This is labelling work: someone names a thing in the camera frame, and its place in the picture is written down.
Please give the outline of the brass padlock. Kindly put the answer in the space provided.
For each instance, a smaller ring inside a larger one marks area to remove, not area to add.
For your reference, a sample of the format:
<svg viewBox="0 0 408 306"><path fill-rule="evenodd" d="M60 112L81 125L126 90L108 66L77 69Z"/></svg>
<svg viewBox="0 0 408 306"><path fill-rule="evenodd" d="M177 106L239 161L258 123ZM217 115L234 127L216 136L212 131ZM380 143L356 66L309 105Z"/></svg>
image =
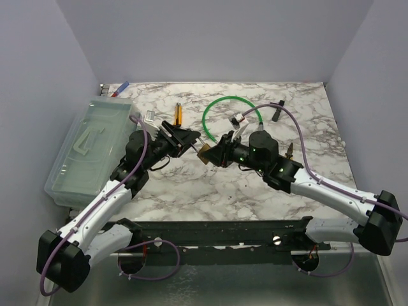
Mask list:
<svg viewBox="0 0 408 306"><path fill-rule="evenodd" d="M207 150L209 150L211 148L211 146L209 144L205 143L201 138L198 138L198 141L202 144L202 146L201 146L201 149L197 152L196 156L199 158L199 160L203 164L207 165L209 163L209 160L206 159L203 156L203 153L206 152Z"/></svg>

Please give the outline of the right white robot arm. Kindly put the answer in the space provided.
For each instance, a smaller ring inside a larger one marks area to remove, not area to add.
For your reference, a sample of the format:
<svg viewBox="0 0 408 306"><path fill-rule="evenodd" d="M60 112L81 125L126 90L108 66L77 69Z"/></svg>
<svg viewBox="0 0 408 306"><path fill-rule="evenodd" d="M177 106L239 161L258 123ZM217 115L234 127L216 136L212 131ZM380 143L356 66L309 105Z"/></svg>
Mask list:
<svg viewBox="0 0 408 306"><path fill-rule="evenodd" d="M280 155L278 142L266 131L253 132L248 145L229 132L198 155L217 167L236 163L254 170L277 191L312 199L346 215L345 220L312 218L306 228L294 232L297 248L306 250L316 242L351 242L377 255L391 254L402 225L394 194L359 191L315 175L301 163Z"/></svg>

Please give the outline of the green cable lock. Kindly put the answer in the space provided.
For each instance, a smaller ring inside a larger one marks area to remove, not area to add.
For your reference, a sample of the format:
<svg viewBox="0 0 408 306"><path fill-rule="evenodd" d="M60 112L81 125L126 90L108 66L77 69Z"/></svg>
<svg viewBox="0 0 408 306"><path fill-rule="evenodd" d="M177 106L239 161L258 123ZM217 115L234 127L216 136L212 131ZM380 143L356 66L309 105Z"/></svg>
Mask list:
<svg viewBox="0 0 408 306"><path fill-rule="evenodd" d="M241 98L239 96L223 96L215 99L203 111L201 116L201 125L205 135L213 143L217 143L217 138L210 132L210 128L207 126L208 115L215 115L217 119L225 117L226 115L231 114L229 106L234 106L237 103L245 104L249 108L255 107L255 104L250 102L248 99Z"/></svg>

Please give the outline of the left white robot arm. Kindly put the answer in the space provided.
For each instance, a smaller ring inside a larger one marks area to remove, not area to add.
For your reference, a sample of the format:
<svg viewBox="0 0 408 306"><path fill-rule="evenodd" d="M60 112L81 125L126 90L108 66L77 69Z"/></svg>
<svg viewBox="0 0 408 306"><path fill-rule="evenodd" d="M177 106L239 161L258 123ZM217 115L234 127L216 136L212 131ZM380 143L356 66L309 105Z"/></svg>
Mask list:
<svg viewBox="0 0 408 306"><path fill-rule="evenodd" d="M149 179L149 170L164 157L179 158L201 136L200 132L184 129L163 121L155 128L155 136L146 125L136 120L140 129L129 136L125 155L114 169L102 191L67 225L53 232L45 231L38 242L36 270L40 277L40 293L50 280L67 292L77 290L87 278L96 261L88 250L98 232L121 206L129 203Z"/></svg>

